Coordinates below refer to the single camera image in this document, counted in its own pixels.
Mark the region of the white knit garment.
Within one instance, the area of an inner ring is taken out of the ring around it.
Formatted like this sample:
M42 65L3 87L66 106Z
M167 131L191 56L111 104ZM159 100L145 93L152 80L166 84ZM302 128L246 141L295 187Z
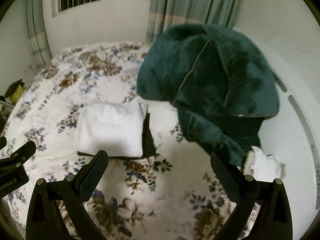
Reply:
M110 157L141 157L147 110L147 104L137 99L128 103L90 103L78 117L76 150L91 155L103 150Z

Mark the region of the yellow black object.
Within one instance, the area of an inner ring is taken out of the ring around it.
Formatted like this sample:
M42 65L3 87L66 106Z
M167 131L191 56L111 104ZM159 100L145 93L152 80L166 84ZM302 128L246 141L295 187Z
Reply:
M9 99L13 105L16 105L24 92L24 82L22 79L12 83L7 89L4 97Z

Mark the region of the cream crumpled cloth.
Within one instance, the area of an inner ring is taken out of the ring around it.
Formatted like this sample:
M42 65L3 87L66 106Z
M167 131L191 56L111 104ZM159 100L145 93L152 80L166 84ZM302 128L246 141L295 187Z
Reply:
M257 146L246 153L241 169L244 175L252 175L259 181L272 182L285 177L285 164L276 162L273 155L266 155Z

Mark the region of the floral bed blanket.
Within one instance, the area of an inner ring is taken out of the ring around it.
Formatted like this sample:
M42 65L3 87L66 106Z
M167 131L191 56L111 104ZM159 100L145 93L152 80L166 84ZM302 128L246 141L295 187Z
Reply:
M149 47L104 43L67 48L38 74L9 116L1 157L27 141L36 153L25 163L29 182L6 201L20 232L39 178L57 181L75 174L90 157L73 145L80 110L92 101L129 103ZM107 239L212 239L235 204L225 194L200 146L187 142L177 111L149 101L156 153L141 160L110 159L85 209Z

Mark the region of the black folded garment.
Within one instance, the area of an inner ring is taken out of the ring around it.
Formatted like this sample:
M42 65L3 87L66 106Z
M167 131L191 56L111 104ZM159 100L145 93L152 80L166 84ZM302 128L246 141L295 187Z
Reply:
M143 159L156 153L149 117L139 112L81 114L74 139L76 150L87 155L105 151L111 158Z

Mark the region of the dark green plush blanket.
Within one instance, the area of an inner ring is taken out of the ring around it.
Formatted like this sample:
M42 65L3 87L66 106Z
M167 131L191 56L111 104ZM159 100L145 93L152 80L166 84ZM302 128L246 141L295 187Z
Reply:
M145 100L167 101L185 139L241 166L265 119L279 113L274 75L245 35L215 24L181 24L153 42L137 75Z

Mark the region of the grey striped curtain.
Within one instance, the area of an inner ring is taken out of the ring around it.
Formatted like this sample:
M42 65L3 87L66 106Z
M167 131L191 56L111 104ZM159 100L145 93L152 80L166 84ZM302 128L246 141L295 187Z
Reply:
M233 28L240 0L150 0L146 42L174 25L218 24Z

